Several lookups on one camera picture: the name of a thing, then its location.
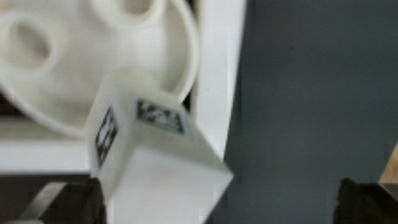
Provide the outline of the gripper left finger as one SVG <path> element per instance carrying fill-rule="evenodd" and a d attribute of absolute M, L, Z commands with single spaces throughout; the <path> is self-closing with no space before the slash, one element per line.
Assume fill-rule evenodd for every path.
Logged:
<path fill-rule="evenodd" d="M 49 182 L 7 224 L 106 224 L 101 183 Z"/>

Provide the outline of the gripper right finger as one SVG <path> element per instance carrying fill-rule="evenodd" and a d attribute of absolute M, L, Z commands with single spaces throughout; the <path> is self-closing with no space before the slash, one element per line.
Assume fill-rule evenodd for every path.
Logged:
<path fill-rule="evenodd" d="M 341 180 L 332 224 L 398 224 L 398 184 Z"/>

